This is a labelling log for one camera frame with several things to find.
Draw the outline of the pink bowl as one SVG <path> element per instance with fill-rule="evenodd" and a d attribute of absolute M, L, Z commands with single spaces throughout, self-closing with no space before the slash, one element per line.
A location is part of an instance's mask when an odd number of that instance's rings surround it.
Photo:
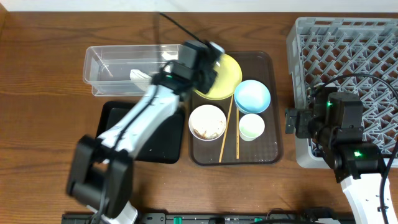
<path fill-rule="evenodd" d="M 194 137 L 201 141 L 213 141 L 226 130 L 226 116 L 214 105 L 201 105 L 189 116 L 188 127 Z"/>

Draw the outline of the rice leftovers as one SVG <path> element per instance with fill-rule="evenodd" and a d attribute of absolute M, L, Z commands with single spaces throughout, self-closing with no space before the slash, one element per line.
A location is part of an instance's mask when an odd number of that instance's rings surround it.
<path fill-rule="evenodd" d="M 226 123 L 219 119 L 199 120 L 193 123 L 194 134 L 203 140 L 218 138 L 226 127 Z"/>

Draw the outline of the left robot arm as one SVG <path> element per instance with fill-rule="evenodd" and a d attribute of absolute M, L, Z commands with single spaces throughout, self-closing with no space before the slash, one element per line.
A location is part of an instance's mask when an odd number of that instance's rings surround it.
<path fill-rule="evenodd" d="M 76 144 L 66 192 L 95 210 L 87 223 L 134 223 L 130 204 L 134 160 L 158 127 L 193 90 L 208 93 L 224 49 L 214 42 L 186 42 L 176 60 L 163 64 L 140 101 L 97 138 Z"/>

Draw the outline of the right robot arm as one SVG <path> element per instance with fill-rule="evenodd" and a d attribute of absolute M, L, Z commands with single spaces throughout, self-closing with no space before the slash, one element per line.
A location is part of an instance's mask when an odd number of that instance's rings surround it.
<path fill-rule="evenodd" d="M 363 102 L 335 87 L 320 90 L 309 109 L 285 111 L 285 132 L 313 139 L 335 173 L 356 223 L 397 223 L 379 147 L 363 141 Z"/>

